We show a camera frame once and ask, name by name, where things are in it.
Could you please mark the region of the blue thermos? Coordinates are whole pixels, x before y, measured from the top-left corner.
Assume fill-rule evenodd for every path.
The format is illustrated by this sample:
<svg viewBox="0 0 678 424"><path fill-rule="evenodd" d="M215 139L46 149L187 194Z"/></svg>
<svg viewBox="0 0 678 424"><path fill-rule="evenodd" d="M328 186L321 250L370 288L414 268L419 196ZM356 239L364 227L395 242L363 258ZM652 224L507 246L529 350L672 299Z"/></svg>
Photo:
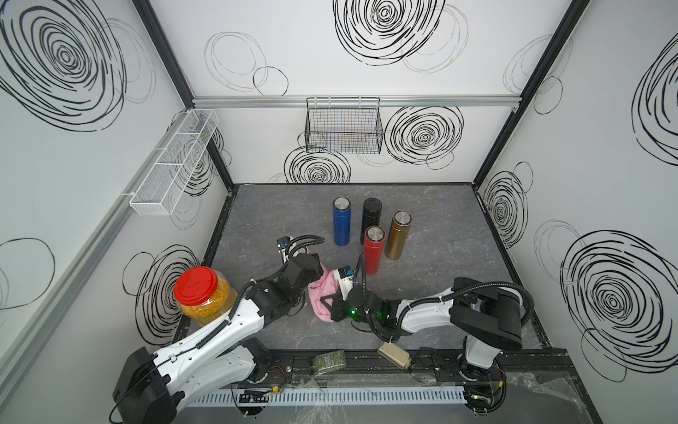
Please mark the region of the blue thermos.
<svg viewBox="0 0 678 424"><path fill-rule="evenodd" d="M337 197L332 207L334 241L337 246L344 247L351 238L351 202L348 198Z"/></svg>

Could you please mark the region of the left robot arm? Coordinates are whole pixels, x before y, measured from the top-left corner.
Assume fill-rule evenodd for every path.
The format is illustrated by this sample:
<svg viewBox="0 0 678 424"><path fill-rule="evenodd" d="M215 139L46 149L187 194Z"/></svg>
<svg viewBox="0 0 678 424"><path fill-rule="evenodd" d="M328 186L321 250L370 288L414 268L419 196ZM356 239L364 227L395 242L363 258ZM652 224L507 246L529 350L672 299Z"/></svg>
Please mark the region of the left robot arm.
<svg viewBox="0 0 678 424"><path fill-rule="evenodd" d="M281 268L246 284L228 313L175 344L131 353L112 394L120 422L170 423L202 394L249 378L257 363L244 339L288 316L322 277L319 256L307 249L323 241L311 234L292 238Z"/></svg>

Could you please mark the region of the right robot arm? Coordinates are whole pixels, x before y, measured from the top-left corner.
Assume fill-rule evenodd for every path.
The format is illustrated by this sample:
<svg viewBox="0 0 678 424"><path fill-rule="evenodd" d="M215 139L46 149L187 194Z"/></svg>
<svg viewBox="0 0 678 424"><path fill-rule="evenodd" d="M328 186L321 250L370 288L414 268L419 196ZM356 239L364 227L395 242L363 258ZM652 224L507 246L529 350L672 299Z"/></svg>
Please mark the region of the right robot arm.
<svg viewBox="0 0 678 424"><path fill-rule="evenodd" d="M467 381L491 376L499 353L523 348L522 328L534 313L531 293L511 282L457 277L436 295L387 300L367 289L365 272L347 269L338 275L339 287L320 298L331 321L365 323L384 347L422 330L454 326L466 333L457 363Z"/></svg>

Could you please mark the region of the pink microfiber cloth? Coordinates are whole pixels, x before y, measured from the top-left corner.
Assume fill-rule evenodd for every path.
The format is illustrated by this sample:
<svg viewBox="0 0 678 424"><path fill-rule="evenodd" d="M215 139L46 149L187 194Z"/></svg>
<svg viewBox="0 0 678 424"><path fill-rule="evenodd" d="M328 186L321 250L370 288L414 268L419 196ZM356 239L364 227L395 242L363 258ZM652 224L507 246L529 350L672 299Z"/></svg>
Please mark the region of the pink microfiber cloth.
<svg viewBox="0 0 678 424"><path fill-rule="evenodd" d="M339 290L339 282L335 277L335 272L333 272L333 270L328 270L324 264L321 265L321 268L323 271L321 278L307 286L308 298L314 310L314 314L321 321L331 323L331 312L322 303L321 299L326 296L335 296Z"/></svg>

